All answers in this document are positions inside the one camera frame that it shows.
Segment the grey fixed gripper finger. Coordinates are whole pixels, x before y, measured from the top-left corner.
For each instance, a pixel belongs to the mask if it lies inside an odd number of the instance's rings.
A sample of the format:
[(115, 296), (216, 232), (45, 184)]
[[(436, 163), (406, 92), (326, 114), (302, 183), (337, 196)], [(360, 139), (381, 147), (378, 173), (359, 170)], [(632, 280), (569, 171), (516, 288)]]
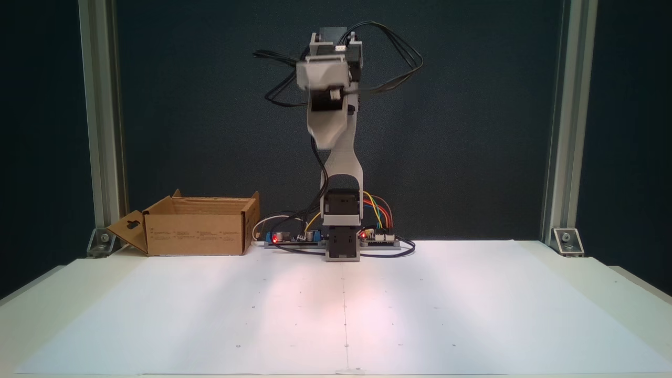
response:
[(326, 151), (334, 147), (345, 129), (346, 126), (316, 126), (309, 127), (309, 133), (314, 139), (317, 149)]

